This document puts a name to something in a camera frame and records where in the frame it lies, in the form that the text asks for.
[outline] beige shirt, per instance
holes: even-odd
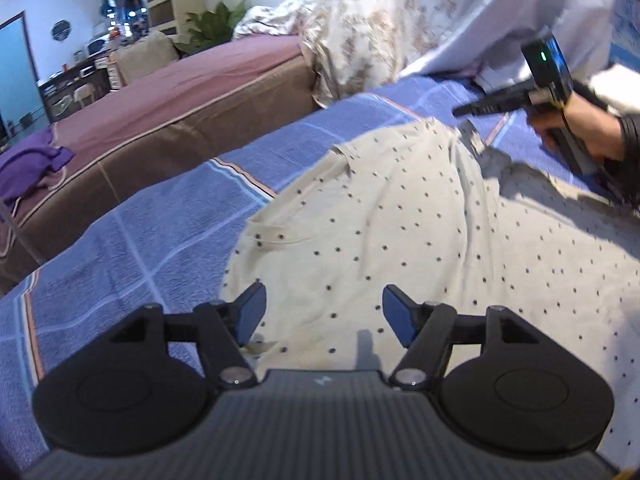
[[[606,378],[616,411],[600,449],[637,465],[640,222],[565,188],[433,119],[369,132],[249,220],[222,297],[266,285],[247,347],[260,375],[390,373],[405,350],[382,313],[387,284],[461,314],[503,304]]]

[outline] human hand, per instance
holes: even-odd
[[[592,105],[575,92],[571,94],[564,107],[566,122],[571,133],[580,137],[596,160],[625,158],[625,143],[618,120]],[[542,137],[542,142],[552,152],[558,150],[553,138],[548,134],[552,128],[565,128],[560,110],[547,112],[537,116],[529,116],[527,122]]]

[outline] green plant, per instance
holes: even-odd
[[[246,13],[246,7],[246,0],[242,0],[237,7],[231,10],[223,2],[220,2],[214,12],[210,10],[205,10],[201,14],[188,12],[187,16],[196,28],[189,29],[191,34],[189,43],[176,43],[175,46],[190,56],[212,46],[231,41],[234,28],[242,20]]]

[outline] desk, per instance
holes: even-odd
[[[38,86],[49,121],[52,123],[61,121],[80,109],[80,104],[73,101],[73,98],[74,92],[82,85],[91,83],[94,86],[96,100],[109,93],[109,77],[105,69],[94,70],[84,77],[80,75],[82,70],[85,68],[95,67],[95,61],[101,57],[106,57],[107,55],[108,54],[105,52],[94,54],[93,56],[76,63],[66,72],[58,74]],[[53,111],[53,105],[67,95],[71,97],[72,103],[61,114],[56,115]]]

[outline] ribbed gray surface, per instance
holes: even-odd
[[[421,394],[389,389],[375,372],[272,370],[224,395],[190,435],[124,459],[54,451],[29,480],[606,480],[592,454],[556,462],[489,455],[452,433]]]

